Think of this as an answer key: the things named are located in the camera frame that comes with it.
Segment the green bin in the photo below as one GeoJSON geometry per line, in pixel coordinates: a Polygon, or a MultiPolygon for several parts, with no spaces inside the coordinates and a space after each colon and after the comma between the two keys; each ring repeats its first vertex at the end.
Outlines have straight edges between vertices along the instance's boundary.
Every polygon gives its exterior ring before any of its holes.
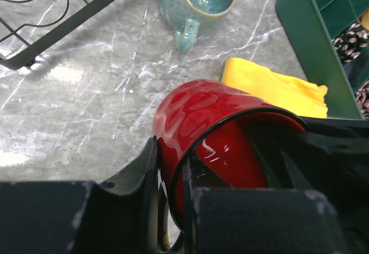
{"type": "MultiPolygon", "coordinates": [[[[276,12],[308,80],[326,85],[329,117],[363,119],[332,44],[369,8],[369,0],[277,0],[276,12]]],[[[369,65],[360,85],[369,77],[369,65]]]]}

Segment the red cup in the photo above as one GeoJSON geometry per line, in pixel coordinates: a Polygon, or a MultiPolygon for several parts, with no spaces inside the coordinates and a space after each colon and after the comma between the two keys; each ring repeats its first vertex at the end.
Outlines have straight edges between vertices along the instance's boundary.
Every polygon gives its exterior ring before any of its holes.
{"type": "Polygon", "coordinates": [[[235,188],[267,187],[244,127],[258,120],[304,131],[304,121],[260,98],[210,80],[174,89],[159,105],[153,135],[161,150],[160,174],[175,223],[183,226],[182,166],[191,154],[235,188]]]}

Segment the black wire rack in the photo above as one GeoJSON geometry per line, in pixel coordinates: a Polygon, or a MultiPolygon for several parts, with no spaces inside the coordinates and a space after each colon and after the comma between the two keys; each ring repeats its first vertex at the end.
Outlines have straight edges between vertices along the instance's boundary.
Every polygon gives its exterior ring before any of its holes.
{"type": "MultiPolygon", "coordinates": [[[[33,0],[23,0],[23,1],[14,1],[14,0],[0,0],[0,2],[10,2],[10,3],[27,3],[33,0]]],[[[43,51],[54,45],[56,42],[60,41],[60,39],[64,38],[71,31],[78,28],[85,21],[90,19],[96,13],[104,9],[106,6],[111,4],[114,0],[93,0],[88,2],[87,0],[82,0],[84,2],[84,7],[81,8],[78,12],[74,13],[69,18],[65,19],[62,23],[60,23],[65,16],[70,7],[70,0],[67,0],[66,9],[63,14],[53,22],[48,24],[22,24],[17,28],[12,28],[0,15],[0,24],[2,24],[9,33],[6,34],[3,38],[0,38],[0,44],[4,42],[6,39],[15,36],[17,40],[20,40],[23,44],[26,45],[26,48],[13,57],[6,59],[0,57],[0,65],[3,65],[11,70],[18,70],[24,66],[31,66],[36,62],[36,57],[40,55],[43,51]],[[42,36],[40,39],[30,44],[27,42],[22,36],[20,36],[19,31],[22,30],[26,26],[34,27],[34,28],[46,28],[50,26],[55,27],[42,36]]]]}

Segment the dish rack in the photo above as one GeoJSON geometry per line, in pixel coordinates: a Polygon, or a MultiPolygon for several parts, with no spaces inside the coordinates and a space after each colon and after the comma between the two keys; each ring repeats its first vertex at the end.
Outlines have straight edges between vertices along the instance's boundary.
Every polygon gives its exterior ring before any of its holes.
{"type": "Polygon", "coordinates": [[[351,87],[332,44],[369,8],[369,0],[277,0],[276,12],[308,80],[326,85],[328,116],[363,119],[355,91],[369,78],[369,65],[351,87]]]}
{"type": "MultiPolygon", "coordinates": [[[[27,3],[32,2],[34,0],[23,0],[23,1],[0,0],[0,1],[11,3],[27,3]]],[[[0,44],[9,37],[15,36],[18,40],[21,40],[22,43],[26,45],[26,48],[24,50],[20,51],[11,58],[7,59],[0,57],[0,65],[3,65],[11,70],[18,70],[21,67],[33,65],[38,55],[40,55],[43,51],[54,45],[56,42],[60,41],[60,39],[64,38],[71,31],[78,28],[81,24],[83,24],[85,21],[94,16],[96,13],[98,13],[106,6],[111,4],[114,0],[93,0],[92,2],[88,2],[87,0],[82,1],[85,3],[85,6],[78,12],[74,13],[72,16],[67,18],[62,23],[60,22],[64,19],[70,7],[69,0],[67,0],[67,5],[64,13],[57,20],[46,25],[34,25],[26,23],[16,28],[13,28],[6,21],[4,21],[0,15],[0,24],[2,24],[9,31],[9,33],[6,36],[0,38],[0,44]],[[18,32],[25,26],[31,26],[34,28],[46,28],[49,26],[55,27],[48,33],[46,33],[44,36],[42,36],[39,40],[31,44],[18,34],[18,32]]]]}

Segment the gray marble surface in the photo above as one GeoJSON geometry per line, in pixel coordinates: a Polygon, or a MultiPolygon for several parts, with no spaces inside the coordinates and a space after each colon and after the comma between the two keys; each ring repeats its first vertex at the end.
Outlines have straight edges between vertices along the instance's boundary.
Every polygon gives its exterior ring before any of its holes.
{"type": "MultiPolygon", "coordinates": [[[[190,80],[219,80],[230,56],[304,78],[275,1],[238,0],[184,56],[172,50],[174,32],[157,0],[116,0],[42,53],[41,64],[0,66],[0,180],[106,179],[140,152],[165,95],[190,80]]],[[[83,5],[71,0],[68,16],[83,5]]],[[[14,28],[44,24],[65,6],[0,1],[0,17],[14,28]]],[[[20,35],[33,42],[49,30],[24,28],[20,35]]],[[[0,37],[6,32],[0,25],[0,37]]],[[[13,37],[0,43],[3,57],[24,48],[13,37]]]]}

